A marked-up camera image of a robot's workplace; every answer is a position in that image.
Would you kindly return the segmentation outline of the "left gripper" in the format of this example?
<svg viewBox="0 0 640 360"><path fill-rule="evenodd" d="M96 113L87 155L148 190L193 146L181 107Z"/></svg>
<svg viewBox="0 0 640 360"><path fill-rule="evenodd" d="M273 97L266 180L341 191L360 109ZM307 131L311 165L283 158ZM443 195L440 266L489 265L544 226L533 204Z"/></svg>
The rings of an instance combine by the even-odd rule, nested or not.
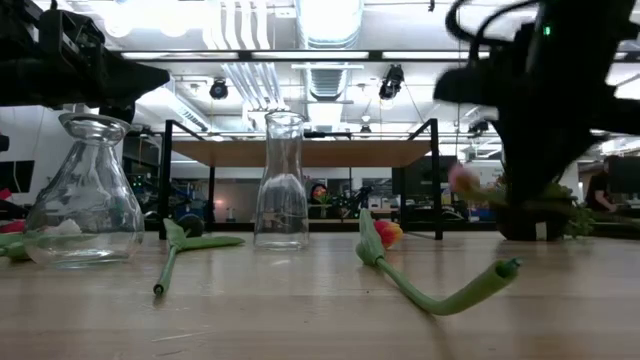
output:
<svg viewBox="0 0 640 360"><path fill-rule="evenodd" d="M170 80L169 72L104 50L96 68L83 69L17 49L0 49L0 107L81 103L131 124L134 102Z"/></svg>

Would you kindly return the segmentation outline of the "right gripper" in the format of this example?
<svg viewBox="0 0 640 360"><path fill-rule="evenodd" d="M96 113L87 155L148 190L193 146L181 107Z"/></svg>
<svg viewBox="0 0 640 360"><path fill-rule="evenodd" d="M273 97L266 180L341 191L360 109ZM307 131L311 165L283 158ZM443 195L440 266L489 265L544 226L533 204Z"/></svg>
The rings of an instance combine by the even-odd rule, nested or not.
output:
<svg viewBox="0 0 640 360"><path fill-rule="evenodd" d="M603 137L592 129L603 96L493 95L493 122L504 146L509 203L539 197L545 188Z"/></svg>

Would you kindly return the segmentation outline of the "pink tulip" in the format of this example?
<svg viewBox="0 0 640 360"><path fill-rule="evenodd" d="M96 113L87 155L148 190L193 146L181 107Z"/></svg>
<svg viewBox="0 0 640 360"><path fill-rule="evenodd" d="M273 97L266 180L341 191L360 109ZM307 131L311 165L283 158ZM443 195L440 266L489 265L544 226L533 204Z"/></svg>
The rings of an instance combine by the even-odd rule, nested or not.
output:
<svg viewBox="0 0 640 360"><path fill-rule="evenodd" d="M506 194L496 185L482 185L479 178L466 167L456 164L448 173L451 191L465 201L488 203L490 205L506 205Z"/></svg>

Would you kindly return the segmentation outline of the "wide conical glass vase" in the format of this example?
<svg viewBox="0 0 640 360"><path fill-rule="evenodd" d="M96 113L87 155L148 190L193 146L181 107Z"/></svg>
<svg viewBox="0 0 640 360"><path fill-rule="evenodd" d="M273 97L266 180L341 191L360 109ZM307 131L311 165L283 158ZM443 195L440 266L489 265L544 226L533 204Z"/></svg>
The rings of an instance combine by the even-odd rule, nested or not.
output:
<svg viewBox="0 0 640 360"><path fill-rule="evenodd" d="M27 254L39 265L61 268L131 261L145 228L116 152L130 125L83 113L62 114L59 121L74 143L28 214L23 235ZM66 219L73 219L82 233L43 233Z"/></svg>

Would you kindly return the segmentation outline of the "white tulip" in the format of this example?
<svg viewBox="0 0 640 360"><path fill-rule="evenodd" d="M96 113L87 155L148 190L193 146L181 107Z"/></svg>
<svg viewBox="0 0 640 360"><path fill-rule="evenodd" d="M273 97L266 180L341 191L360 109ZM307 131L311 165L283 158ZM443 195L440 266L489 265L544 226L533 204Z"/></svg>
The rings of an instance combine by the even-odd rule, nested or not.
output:
<svg viewBox="0 0 640 360"><path fill-rule="evenodd" d="M46 227L43 233L51 236L78 235L82 230L73 219L66 219L57 226Z"/></svg>

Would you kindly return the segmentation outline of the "dark purple tulip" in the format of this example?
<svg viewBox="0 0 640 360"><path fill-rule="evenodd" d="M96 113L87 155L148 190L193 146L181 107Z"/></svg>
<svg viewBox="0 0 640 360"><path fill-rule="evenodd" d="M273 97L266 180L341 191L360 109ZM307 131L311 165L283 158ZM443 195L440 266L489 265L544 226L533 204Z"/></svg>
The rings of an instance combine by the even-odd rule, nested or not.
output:
<svg viewBox="0 0 640 360"><path fill-rule="evenodd" d="M163 225L168 241L168 256L160 276L153 287L153 293L156 297L162 297L169 290L174 265L179 253L245 244L242 238L234 236L190 237L187 231L169 218L163 219Z"/></svg>

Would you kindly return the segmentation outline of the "yellow orange tulip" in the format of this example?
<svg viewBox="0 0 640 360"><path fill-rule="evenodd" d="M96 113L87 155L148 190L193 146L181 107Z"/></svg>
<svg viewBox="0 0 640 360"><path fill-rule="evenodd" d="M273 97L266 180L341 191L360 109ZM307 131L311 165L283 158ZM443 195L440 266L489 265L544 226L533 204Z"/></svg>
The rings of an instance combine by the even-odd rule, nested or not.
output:
<svg viewBox="0 0 640 360"><path fill-rule="evenodd" d="M382 234L376 229L369 210L360 212L359 235L355 252L363 264L387 275L403 295L432 315L454 315L480 304L510 285L518 277L522 265L518 258L497 260L457 292L438 300L422 293L386 260Z"/></svg>

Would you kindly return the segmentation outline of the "tall narrow glass vase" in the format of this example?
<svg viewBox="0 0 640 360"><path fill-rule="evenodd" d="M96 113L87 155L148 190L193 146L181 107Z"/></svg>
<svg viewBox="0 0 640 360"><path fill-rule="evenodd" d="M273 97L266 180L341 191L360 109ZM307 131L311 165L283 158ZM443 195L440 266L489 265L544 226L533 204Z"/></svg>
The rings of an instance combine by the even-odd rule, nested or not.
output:
<svg viewBox="0 0 640 360"><path fill-rule="evenodd" d="M257 249L299 250L309 243L307 194L303 184L304 118L272 111L266 119L266 158L254 223Z"/></svg>

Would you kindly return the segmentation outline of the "wooden shelf black legs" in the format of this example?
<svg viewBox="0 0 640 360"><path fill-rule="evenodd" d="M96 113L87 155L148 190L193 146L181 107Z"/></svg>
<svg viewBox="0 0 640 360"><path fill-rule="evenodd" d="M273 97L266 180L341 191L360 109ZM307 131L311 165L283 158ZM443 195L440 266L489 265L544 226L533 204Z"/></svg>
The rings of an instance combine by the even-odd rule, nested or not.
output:
<svg viewBox="0 0 640 360"><path fill-rule="evenodd" d="M338 140L304 141L301 165L304 167L389 167L405 168L427 153L433 163L439 163L437 121L429 120L422 128L431 129L431 139L419 140L418 129L406 140ZM206 203L205 229L221 232L248 232L249 223L218 223L213 220L215 170L219 167L264 167L267 145L264 141L209 141L182 124L167 120L161 133L160 214L168 214L168 187L171 176L171 155L177 152L209 167L209 199Z"/></svg>

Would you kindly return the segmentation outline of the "succulent plant black bowl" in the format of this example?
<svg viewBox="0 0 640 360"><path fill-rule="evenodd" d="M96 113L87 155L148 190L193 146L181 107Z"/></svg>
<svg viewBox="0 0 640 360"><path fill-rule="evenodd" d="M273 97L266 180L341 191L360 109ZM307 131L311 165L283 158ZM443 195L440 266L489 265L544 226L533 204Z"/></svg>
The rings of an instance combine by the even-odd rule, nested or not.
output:
<svg viewBox="0 0 640 360"><path fill-rule="evenodd" d="M576 238L589 235L594 226L594 213L580 205L573 191L550 183L539 197L522 207L505 203L506 181L500 178L493 193L496 201L489 203L498 231L507 240L557 241L565 236Z"/></svg>

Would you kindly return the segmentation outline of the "person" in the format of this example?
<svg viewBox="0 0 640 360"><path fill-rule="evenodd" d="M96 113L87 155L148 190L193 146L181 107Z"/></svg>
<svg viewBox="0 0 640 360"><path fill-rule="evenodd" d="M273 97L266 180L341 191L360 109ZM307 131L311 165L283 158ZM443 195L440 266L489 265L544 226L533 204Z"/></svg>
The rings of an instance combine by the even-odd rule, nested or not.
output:
<svg viewBox="0 0 640 360"><path fill-rule="evenodd" d="M609 170L615 159L617 159L615 155L606 157L602 169L590 178L585 203L586 207L594 212L615 212L617 210L617 206L609 194Z"/></svg>

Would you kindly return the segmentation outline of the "dark computer monitor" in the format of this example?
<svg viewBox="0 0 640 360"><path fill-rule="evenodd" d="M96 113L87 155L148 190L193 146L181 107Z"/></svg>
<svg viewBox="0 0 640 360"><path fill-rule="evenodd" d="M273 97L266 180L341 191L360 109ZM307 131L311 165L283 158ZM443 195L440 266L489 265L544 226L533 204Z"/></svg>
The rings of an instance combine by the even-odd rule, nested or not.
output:
<svg viewBox="0 0 640 360"><path fill-rule="evenodd" d="M28 193L31 189L34 167L33 160L0 162L0 190Z"/></svg>
<svg viewBox="0 0 640 360"><path fill-rule="evenodd" d="M640 157L614 157L609 162L612 193L640 194Z"/></svg>

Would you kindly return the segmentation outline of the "black overhead crossbar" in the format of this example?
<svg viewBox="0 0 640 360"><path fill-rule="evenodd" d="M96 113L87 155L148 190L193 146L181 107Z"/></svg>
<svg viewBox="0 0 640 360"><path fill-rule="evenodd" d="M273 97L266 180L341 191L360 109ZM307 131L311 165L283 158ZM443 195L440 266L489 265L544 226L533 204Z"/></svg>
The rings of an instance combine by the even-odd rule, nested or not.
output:
<svg viewBox="0 0 640 360"><path fill-rule="evenodd" d="M154 50L116 51L128 59L163 62L459 62L467 51L385 50Z"/></svg>

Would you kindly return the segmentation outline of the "silver ventilation duct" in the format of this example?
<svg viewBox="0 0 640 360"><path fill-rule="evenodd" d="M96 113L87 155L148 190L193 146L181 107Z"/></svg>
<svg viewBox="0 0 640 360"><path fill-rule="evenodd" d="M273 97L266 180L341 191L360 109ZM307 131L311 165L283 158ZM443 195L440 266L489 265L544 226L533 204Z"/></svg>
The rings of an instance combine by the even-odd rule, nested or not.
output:
<svg viewBox="0 0 640 360"><path fill-rule="evenodd" d="M299 47L304 50L352 50L359 41L364 0L295 0ZM347 62L309 64L309 95L318 102L336 101L349 75Z"/></svg>

